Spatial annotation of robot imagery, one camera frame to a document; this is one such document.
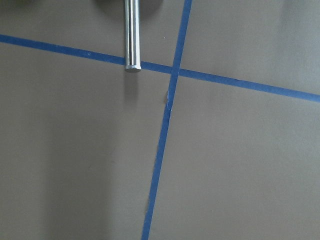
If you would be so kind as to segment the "black metal muddler stick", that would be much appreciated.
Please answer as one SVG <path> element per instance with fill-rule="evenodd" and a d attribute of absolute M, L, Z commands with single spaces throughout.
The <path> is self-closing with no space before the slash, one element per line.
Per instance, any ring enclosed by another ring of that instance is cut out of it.
<path fill-rule="evenodd" d="M 141 71 L 140 51 L 140 1 L 124 1 L 125 17 L 125 70 L 129 73 Z"/>

